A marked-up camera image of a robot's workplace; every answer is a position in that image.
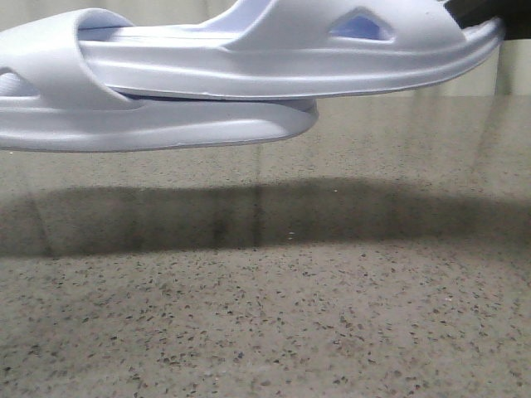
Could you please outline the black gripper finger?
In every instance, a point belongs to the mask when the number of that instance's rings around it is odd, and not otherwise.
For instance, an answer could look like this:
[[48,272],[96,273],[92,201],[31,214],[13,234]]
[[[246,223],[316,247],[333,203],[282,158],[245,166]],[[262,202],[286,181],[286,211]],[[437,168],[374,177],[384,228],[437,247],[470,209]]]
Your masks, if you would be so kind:
[[450,0],[443,3],[461,28],[499,17],[506,27],[506,40],[530,38],[530,0]]

